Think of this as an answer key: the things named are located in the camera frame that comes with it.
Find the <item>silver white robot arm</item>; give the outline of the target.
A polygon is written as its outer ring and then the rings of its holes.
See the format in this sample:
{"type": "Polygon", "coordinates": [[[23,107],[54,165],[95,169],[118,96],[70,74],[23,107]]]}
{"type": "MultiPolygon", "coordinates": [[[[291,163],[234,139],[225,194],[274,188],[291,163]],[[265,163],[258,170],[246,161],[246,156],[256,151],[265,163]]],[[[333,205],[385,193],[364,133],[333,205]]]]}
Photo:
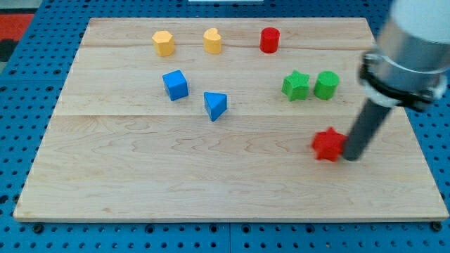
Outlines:
{"type": "Polygon", "coordinates": [[[423,111],[446,91],[449,0],[394,0],[359,73],[376,105],[423,111]]]}

